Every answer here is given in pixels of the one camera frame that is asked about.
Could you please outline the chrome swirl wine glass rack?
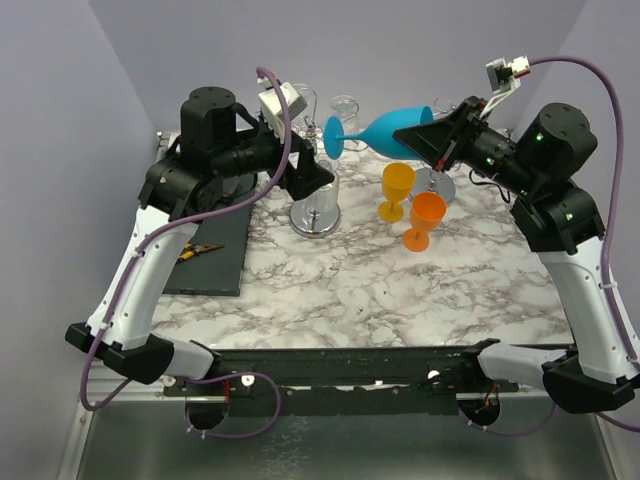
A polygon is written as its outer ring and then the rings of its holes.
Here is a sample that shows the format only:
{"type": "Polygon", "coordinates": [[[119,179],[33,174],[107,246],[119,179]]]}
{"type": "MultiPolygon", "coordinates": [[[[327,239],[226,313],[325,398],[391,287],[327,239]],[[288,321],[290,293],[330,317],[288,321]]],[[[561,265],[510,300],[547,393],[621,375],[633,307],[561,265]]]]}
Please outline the chrome swirl wine glass rack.
{"type": "MultiPolygon", "coordinates": [[[[293,121],[293,130],[308,140],[314,147],[316,162],[333,175],[332,183],[321,187],[309,197],[294,201],[289,210],[291,227],[296,233],[307,238],[322,238],[333,233],[339,226],[341,211],[338,205],[340,178],[338,161],[329,159],[324,152],[318,154],[323,129],[316,121],[318,96],[314,89],[303,83],[293,87],[306,101],[304,111],[293,121]]],[[[330,102],[333,114],[337,116],[347,134],[359,133],[359,104],[350,95],[338,95],[330,102]]]]}

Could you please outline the yellow plastic wine glass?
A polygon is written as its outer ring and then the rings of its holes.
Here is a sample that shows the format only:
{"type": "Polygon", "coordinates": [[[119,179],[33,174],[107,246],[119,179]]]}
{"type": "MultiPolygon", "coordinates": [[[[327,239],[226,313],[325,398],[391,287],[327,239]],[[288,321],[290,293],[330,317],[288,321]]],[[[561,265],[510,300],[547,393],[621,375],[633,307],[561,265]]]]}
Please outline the yellow plastic wine glass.
{"type": "Polygon", "coordinates": [[[415,181],[415,170],[408,164],[394,162],[385,167],[381,183],[385,201],[378,206],[381,220],[396,223],[404,217],[402,202],[409,196],[415,181]]]}

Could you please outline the clear wine glass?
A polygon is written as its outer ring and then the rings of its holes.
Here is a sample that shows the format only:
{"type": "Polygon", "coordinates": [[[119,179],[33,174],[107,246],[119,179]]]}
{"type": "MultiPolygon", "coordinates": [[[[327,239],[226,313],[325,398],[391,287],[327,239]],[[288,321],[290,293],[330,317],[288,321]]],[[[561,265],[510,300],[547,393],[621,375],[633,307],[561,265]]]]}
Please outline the clear wine glass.
{"type": "Polygon", "coordinates": [[[338,206],[340,178],[333,172],[333,180],[319,188],[305,200],[305,209],[310,213],[325,214],[338,206]]]}
{"type": "Polygon", "coordinates": [[[345,134],[360,132],[359,104],[353,96],[337,95],[331,100],[330,107],[340,120],[345,134]]]}
{"type": "Polygon", "coordinates": [[[309,122],[314,123],[317,109],[317,93],[315,90],[304,83],[294,83],[293,86],[300,96],[306,102],[306,106],[299,115],[296,116],[293,123],[299,127],[305,127],[309,122]]]}

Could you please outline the orange plastic wine glass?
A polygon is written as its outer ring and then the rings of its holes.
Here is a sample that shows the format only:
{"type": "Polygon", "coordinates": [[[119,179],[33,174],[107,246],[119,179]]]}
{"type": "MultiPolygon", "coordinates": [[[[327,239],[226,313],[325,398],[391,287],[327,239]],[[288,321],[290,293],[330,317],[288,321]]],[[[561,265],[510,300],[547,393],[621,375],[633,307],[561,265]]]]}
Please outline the orange plastic wine glass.
{"type": "Polygon", "coordinates": [[[445,214],[445,200],[434,192],[423,192],[414,197],[409,214],[410,228],[402,236],[405,248],[422,252],[429,247],[429,234],[435,230],[445,214]]]}

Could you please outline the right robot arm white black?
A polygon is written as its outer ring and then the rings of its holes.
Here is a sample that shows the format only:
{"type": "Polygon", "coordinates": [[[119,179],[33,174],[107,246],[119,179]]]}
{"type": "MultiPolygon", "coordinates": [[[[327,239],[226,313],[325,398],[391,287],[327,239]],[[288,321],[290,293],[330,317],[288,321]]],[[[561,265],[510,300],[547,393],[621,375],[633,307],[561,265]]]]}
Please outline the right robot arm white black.
{"type": "Polygon", "coordinates": [[[596,202],[572,176],[598,145],[587,117],[565,103],[544,106],[512,141],[481,116],[471,96],[450,115],[397,129],[403,144],[437,171],[462,162],[512,192],[510,213],[545,266],[569,323],[574,345],[540,350],[486,340],[470,349],[460,379],[480,392],[495,380],[545,390],[572,414],[613,411],[635,397],[639,346],[610,269],[601,262],[605,226],[596,202]]]}

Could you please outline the dark grey box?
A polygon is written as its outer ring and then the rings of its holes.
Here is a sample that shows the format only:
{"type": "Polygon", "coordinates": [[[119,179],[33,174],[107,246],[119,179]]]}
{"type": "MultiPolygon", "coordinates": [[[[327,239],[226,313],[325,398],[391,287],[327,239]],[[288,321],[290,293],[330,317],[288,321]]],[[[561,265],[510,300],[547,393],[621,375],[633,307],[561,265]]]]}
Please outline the dark grey box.
{"type": "Polygon", "coordinates": [[[175,265],[164,292],[169,295],[239,296],[251,215],[252,209],[246,207],[204,221],[191,242],[216,248],[175,265]]]}

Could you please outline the blue plastic wine glass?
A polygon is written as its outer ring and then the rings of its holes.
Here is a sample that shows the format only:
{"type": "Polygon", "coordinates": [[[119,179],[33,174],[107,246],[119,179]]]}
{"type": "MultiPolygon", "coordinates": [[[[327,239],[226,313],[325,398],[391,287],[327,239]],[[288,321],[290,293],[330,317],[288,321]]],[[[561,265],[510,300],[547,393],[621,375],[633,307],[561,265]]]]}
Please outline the blue plastic wine glass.
{"type": "Polygon", "coordinates": [[[347,141],[364,142],[376,153],[394,160],[419,160],[420,157],[393,138],[396,130],[430,123],[434,120],[430,106],[414,106],[389,111],[374,120],[364,130],[347,134],[338,117],[328,119],[323,132],[326,154],[337,160],[345,150],[347,141]]]}

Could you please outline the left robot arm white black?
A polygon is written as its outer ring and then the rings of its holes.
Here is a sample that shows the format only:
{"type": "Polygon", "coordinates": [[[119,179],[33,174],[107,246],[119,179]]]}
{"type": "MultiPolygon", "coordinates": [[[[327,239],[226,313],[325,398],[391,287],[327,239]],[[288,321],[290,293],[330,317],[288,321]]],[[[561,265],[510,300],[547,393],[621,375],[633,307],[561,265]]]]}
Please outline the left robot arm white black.
{"type": "Polygon", "coordinates": [[[154,335],[151,320],[200,215],[217,209],[226,181],[258,172],[275,175],[282,168],[277,185],[294,200],[333,182],[333,173],[316,163],[311,143],[298,135],[291,137],[298,162],[289,162],[282,109],[297,117],[307,102],[289,82],[281,90],[259,94],[259,117],[225,88],[190,93],[180,110],[180,134],[146,173],[116,275],[89,319],[69,326],[68,343],[128,380],[151,384],[163,375],[183,377],[201,395],[220,387],[222,372],[211,350],[154,335]]]}

